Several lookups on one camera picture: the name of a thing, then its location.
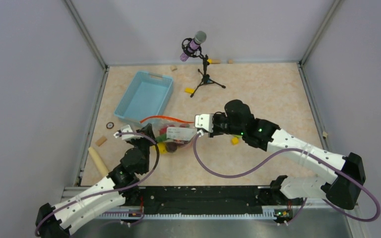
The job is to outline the green toy pepper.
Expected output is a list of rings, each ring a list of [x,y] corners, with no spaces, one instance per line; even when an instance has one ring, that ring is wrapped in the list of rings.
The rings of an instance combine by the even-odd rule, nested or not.
[[[160,134],[159,136],[156,137],[156,142],[157,143],[164,142],[166,140],[168,140],[166,133],[165,134]]]

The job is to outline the yellow toy squash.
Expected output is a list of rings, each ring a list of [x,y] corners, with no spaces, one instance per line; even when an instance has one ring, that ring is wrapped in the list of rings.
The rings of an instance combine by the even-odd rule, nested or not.
[[[160,154],[167,154],[168,153],[166,144],[164,142],[158,143],[157,148],[158,148]]]

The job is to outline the clear zip top bag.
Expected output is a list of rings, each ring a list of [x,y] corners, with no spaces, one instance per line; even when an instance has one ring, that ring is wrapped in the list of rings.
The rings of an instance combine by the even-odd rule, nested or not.
[[[147,125],[148,123],[153,126],[155,138],[166,133],[168,140],[164,141],[164,143],[177,143],[178,149],[176,152],[190,147],[197,132],[194,122],[168,116],[150,116],[140,121],[141,125]]]

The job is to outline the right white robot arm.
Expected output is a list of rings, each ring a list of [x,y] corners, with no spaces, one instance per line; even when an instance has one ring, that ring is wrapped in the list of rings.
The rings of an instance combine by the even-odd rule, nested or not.
[[[314,172],[317,178],[279,176],[271,183],[271,198],[285,204],[294,198],[327,199],[332,205],[354,209],[366,180],[362,157],[353,152],[341,155],[318,148],[291,135],[279,125],[256,118],[241,100],[229,101],[224,112],[195,116],[195,126],[217,135],[240,135],[243,141],[272,155],[287,159]]]

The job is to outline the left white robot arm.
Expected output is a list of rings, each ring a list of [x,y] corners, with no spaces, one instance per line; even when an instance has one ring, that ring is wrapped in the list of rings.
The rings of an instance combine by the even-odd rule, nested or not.
[[[154,173],[160,159],[160,151],[156,149],[155,164],[149,167],[150,148],[157,144],[153,126],[149,123],[137,131],[124,126],[114,136],[132,148],[112,171],[82,193],[56,205],[42,205],[35,223],[36,237],[69,238],[104,212],[138,201],[139,184]]]

